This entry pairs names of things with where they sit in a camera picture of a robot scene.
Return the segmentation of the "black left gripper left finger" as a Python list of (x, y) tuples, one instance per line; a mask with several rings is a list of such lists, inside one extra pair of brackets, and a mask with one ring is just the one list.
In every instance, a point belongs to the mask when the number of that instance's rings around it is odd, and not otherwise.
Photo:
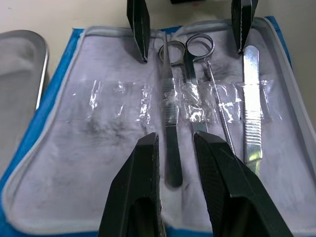
[(164, 237), (159, 180), (159, 139), (153, 132), (138, 140), (113, 179), (98, 235)]

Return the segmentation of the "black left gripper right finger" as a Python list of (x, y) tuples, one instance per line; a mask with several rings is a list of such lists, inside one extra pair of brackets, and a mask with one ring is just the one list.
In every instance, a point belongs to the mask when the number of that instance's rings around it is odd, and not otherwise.
[(292, 236), (260, 179), (226, 141), (197, 131), (194, 145), (215, 237)]

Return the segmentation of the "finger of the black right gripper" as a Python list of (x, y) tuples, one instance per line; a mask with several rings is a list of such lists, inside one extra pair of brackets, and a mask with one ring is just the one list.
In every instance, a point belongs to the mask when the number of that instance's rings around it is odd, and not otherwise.
[(127, 0), (126, 15), (143, 62), (148, 61), (150, 16), (145, 0)]
[(232, 29), (238, 53), (244, 50), (257, 5), (258, 0), (232, 0)]

